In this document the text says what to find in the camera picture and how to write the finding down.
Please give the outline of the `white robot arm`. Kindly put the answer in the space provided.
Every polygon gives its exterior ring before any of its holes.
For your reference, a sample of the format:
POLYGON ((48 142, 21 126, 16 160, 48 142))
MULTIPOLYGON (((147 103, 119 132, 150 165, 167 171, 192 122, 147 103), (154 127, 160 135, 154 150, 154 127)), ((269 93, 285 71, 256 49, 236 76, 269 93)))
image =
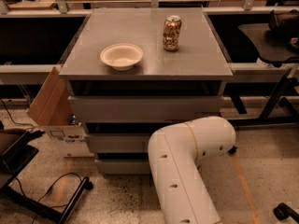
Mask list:
POLYGON ((215 224, 221 220, 198 165, 234 145, 235 129, 221 117, 169 125, 152 134, 149 166, 165 224, 215 224))

